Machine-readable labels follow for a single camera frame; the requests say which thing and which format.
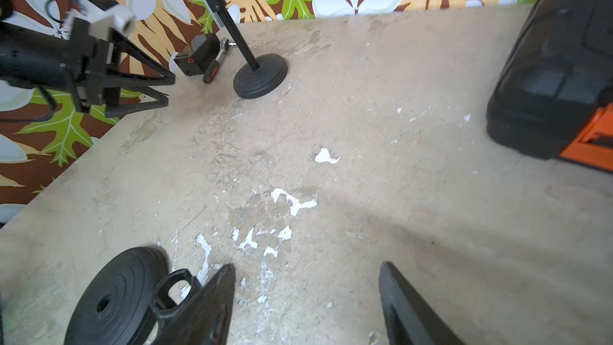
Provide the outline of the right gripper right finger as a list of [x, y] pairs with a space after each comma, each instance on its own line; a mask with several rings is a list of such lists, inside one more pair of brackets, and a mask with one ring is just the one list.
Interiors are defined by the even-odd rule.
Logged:
[[378, 285], [391, 344], [464, 345], [391, 262], [382, 263]]

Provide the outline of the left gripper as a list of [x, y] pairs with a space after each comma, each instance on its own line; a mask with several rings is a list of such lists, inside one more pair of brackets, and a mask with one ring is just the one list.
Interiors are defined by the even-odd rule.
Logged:
[[[176, 76], [148, 56], [112, 27], [107, 39], [89, 33], [89, 23], [75, 23], [68, 41], [66, 83], [73, 105], [79, 113], [89, 113], [94, 105], [105, 107], [107, 118], [155, 110], [169, 105], [169, 96], [149, 86], [172, 86]], [[143, 73], [123, 72], [120, 60], [126, 56], [141, 65]], [[150, 97], [150, 102], [121, 104], [121, 89]]]

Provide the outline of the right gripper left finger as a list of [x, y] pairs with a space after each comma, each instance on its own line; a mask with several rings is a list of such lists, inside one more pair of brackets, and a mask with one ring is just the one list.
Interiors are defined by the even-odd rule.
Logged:
[[228, 342], [233, 310], [236, 268], [233, 264], [223, 265], [216, 274], [202, 285], [196, 295], [194, 331], [189, 342], [180, 344], [220, 344]]

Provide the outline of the black microphone stand pole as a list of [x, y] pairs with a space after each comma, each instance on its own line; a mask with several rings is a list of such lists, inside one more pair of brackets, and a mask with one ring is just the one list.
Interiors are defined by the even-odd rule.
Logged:
[[260, 65], [258, 64], [255, 56], [252, 54], [248, 44], [244, 40], [243, 35], [239, 32], [237, 25], [226, 8], [225, 0], [204, 0], [208, 4], [210, 10], [216, 14], [220, 19], [223, 27], [228, 30], [228, 33], [233, 38], [234, 43], [239, 48], [241, 54], [244, 56], [247, 64], [252, 70], [258, 70]]

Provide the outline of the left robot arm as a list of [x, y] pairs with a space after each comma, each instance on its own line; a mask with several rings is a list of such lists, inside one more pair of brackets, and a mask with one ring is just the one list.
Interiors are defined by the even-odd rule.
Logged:
[[39, 89], [49, 105], [41, 121], [57, 110], [51, 90], [70, 95], [79, 113], [95, 105], [105, 116], [164, 108], [175, 75], [154, 61], [128, 36], [134, 14], [115, 0], [70, 0], [69, 39], [29, 30], [11, 23], [16, 16], [11, 0], [1, 0], [1, 79], [21, 89]]

